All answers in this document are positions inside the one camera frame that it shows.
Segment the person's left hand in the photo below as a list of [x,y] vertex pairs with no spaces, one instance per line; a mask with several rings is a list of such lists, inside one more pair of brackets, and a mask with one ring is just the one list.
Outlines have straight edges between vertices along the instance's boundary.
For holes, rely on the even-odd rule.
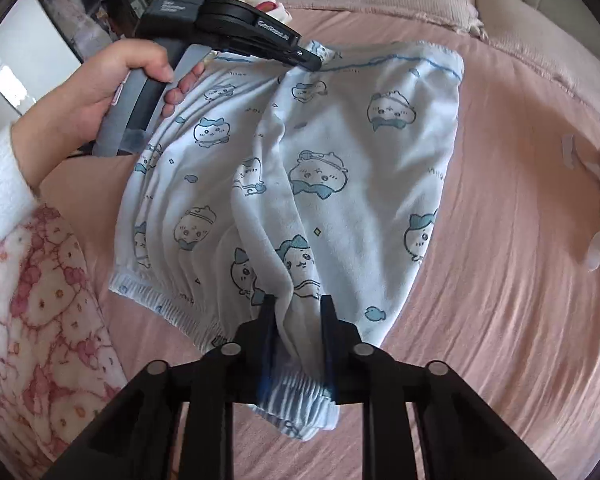
[[174,81],[166,49],[125,39],[89,58],[10,128],[12,149],[24,180],[34,190],[74,151],[95,140],[120,84],[131,70],[156,81]]

